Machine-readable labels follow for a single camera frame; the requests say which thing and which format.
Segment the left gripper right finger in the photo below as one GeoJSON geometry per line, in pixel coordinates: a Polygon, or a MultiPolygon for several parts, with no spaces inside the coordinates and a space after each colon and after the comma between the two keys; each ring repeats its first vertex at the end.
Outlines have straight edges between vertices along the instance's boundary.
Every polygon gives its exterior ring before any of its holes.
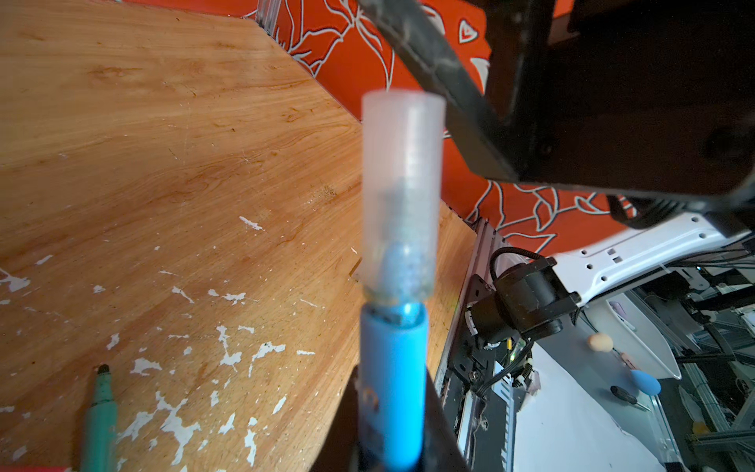
{"type": "Polygon", "coordinates": [[[426,371],[425,419],[420,470],[467,472],[469,470],[440,403],[430,372],[426,371]]]}

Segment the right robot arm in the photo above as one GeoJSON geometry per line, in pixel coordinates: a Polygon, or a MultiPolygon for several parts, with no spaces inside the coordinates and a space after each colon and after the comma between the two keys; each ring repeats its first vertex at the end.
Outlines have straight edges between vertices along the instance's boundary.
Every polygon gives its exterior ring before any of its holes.
{"type": "Polygon", "coordinates": [[[750,1],[485,1],[485,88],[416,1],[361,9],[420,84],[363,99],[363,283],[370,300],[433,292],[442,137],[491,181],[608,195],[613,240],[556,256],[585,303],[731,239],[708,214],[754,204],[750,1]]]}

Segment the clear pen cap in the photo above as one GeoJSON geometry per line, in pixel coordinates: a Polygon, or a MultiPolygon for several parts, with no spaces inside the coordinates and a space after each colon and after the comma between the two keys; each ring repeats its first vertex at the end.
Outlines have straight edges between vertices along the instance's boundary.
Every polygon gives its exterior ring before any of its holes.
{"type": "Polygon", "coordinates": [[[434,292],[446,101],[412,90],[363,97],[360,280],[383,306],[434,292]]]}

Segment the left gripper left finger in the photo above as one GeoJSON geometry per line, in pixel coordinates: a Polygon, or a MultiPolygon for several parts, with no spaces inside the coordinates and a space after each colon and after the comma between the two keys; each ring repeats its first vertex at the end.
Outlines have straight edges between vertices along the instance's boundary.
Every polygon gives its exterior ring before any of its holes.
{"type": "Polygon", "coordinates": [[[358,379],[359,368],[352,370],[334,419],[311,472],[356,472],[359,470],[358,379]]]}

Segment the blue marker pen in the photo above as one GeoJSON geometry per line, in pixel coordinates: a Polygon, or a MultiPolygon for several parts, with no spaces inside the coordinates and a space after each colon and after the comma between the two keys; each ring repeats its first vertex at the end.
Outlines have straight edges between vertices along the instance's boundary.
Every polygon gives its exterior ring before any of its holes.
{"type": "Polygon", "coordinates": [[[358,440],[370,467],[412,471],[424,437],[429,316],[422,303],[360,314],[358,440]]]}

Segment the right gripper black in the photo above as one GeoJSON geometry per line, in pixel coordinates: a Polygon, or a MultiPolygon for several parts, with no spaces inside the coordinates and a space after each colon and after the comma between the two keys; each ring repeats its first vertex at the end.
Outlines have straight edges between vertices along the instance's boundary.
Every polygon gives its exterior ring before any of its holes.
{"type": "Polygon", "coordinates": [[[362,9],[486,179],[692,204],[754,197],[750,1],[485,1],[478,88],[416,1],[362,9]]]}

